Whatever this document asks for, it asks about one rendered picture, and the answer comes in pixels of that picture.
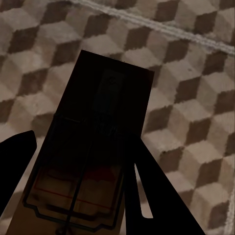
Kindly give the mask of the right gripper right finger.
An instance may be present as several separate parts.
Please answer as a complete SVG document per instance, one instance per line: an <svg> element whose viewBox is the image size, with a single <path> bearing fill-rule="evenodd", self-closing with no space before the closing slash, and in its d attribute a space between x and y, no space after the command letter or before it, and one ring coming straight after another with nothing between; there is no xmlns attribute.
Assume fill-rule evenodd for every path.
<svg viewBox="0 0 235 235"><path fill-rule="evenodd" d="M141 138L123 131L126 235L206 235ZM153 218L142 216L136 164Z"/></svg>

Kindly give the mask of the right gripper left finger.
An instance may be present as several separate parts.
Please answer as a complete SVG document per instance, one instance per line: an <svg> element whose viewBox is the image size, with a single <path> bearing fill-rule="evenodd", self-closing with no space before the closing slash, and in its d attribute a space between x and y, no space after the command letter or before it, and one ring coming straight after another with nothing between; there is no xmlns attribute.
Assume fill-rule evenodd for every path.
<svg viewBox="0 0 235 235"><path fill-rule="evenodd" d="M37 149L33 130L0 143L0 217Z"/></svg>

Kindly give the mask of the mousetrap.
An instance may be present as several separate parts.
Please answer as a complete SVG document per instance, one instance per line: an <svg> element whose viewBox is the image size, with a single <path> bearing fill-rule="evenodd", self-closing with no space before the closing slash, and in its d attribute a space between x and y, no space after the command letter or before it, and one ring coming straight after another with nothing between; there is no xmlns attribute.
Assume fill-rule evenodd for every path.
<svg viewBox="0 0 235 235"><path fill-rule="evenodd" d="M154 74L81 50L6 235L119 235L123 131L141 137Z"/></svg>

